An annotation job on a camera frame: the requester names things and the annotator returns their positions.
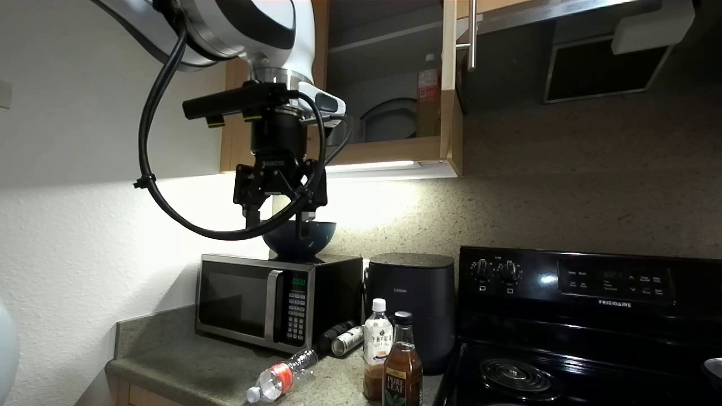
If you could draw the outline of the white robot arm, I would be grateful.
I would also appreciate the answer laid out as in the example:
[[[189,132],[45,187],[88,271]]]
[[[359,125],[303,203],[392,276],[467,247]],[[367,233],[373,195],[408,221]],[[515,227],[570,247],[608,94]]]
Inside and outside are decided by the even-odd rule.
[[[250,124],[253,160],[238,169],[234,203],[242,238],[288,219],[312,219],[327,203],[324,165],[335,151],[308,154],[308,128],[345,116],[345,102],[313,83],[317,17],[312,0],[92,0],[151,57],[161,71],[137,124],[137,184],[155,191],[148,132],[161,98],[181,68],[244,60],[250,77],[215,94],[188,98],[183,112],[221,125],[231,114]]]

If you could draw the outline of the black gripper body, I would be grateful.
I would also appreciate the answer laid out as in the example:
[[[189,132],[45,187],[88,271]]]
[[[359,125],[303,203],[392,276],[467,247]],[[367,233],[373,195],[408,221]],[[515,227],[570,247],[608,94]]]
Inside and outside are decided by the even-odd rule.
[[[321,160],[308,157],[308,128],[288,112],[267,111],[250,122],[250,165],[234,172],[233,200],[247,212],[282,193],[303,198],[300,212],[313,212],[327,203],[324,174]]]

